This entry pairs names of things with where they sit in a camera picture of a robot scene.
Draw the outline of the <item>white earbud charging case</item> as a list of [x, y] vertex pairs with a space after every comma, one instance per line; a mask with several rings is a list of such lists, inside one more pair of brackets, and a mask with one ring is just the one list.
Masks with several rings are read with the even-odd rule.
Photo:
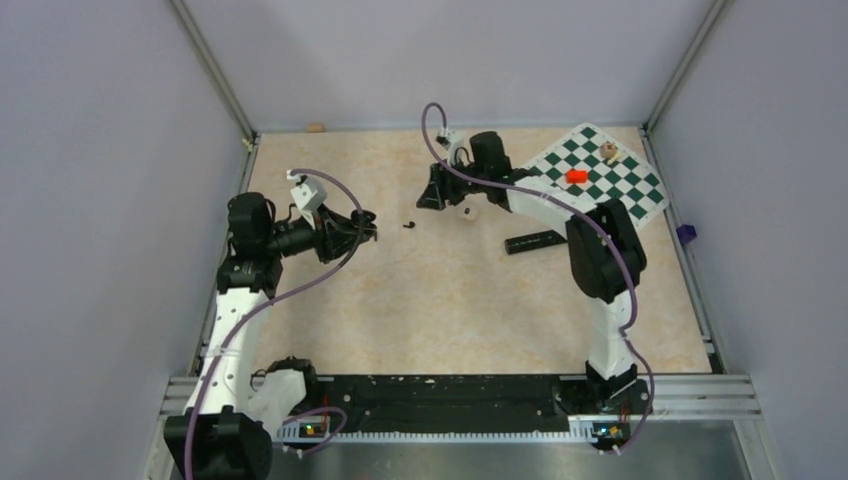
[[478, 217], [478, 209], [473, 206], [463, 206], [458, 209], [458, 214], [464, 221], [474, 221]]

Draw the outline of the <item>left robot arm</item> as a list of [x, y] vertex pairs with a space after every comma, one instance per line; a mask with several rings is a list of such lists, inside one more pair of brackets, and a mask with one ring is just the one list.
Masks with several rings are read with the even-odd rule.
[[319, 276], [279, 293], [283, 259], [313, 251], [323, 263], [344, 266], [377, 235], [375, 213], [341, 215], [321, 193], [295, 193], [300, 217], [276, 219], [272, 201], [258, 192], [233, 197], [228, 210], [228, 253], [216, 276], [215, 320], [202, 369], [182, 413], [165, 421], [164, 441], [185, 479], [265, 479], [279, 430], [293, 410], [319, 404], [320, 386], [298, 363], [252, 385], [259, 335], [274, 302], [328, 279]]

